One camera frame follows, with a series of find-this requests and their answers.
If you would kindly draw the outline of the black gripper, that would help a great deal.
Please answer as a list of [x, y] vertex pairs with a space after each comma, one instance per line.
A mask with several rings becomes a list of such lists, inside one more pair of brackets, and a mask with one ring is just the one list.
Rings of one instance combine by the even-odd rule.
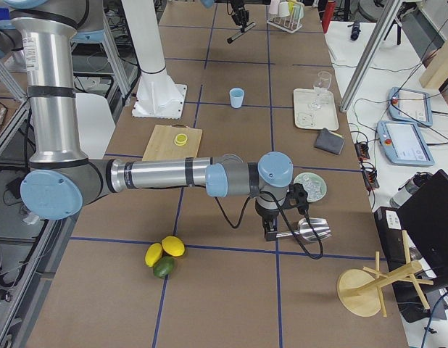
[[245, 8], [244, 0], [227, 1], [227, 10], [234, 23], [241, 25], [240, 32], [245, 33], [249, 22], [249, 11]]
[[262, 218], [266, 241], [277, 240], [275, 219], [285, 210], [297, 208], [300, 215], [308, 213], [308, 193], [300, 183], [290, 183], [284, 187], [264, 184], [256, 198], [255, 209]]

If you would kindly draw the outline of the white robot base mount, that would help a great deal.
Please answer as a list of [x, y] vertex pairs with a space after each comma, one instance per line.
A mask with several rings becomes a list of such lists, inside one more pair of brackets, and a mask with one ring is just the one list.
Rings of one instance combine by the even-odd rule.
[[125, 0], [122, 5], [141, 72], [133, 116], [177, 120], [187, 86], [167, 73], [154, 2]]

